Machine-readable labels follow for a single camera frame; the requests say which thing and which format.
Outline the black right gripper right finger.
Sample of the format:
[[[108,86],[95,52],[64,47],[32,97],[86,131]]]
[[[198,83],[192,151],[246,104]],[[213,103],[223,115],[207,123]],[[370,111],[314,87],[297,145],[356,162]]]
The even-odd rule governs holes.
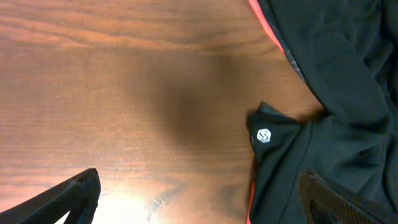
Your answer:
[[[396,224],[397,214],[312,170],[302,170],[298,195],[309,224]]]

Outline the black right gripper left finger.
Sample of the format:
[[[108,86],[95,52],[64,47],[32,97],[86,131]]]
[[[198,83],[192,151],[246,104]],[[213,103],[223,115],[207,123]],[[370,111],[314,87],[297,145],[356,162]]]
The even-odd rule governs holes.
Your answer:
[[[101,184],[98,171],[87,169],[35,197],[1,212],[2,224],[91,224]]]

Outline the black polo shirt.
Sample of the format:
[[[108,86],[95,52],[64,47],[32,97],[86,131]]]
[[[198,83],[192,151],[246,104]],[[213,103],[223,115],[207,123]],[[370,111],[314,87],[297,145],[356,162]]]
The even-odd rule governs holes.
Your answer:
[[[269,4],[325,114],[300,122],[263,103],[248,116],[257,165],[248,223],[307,223],[302,170],[397,214],[397,1]]]

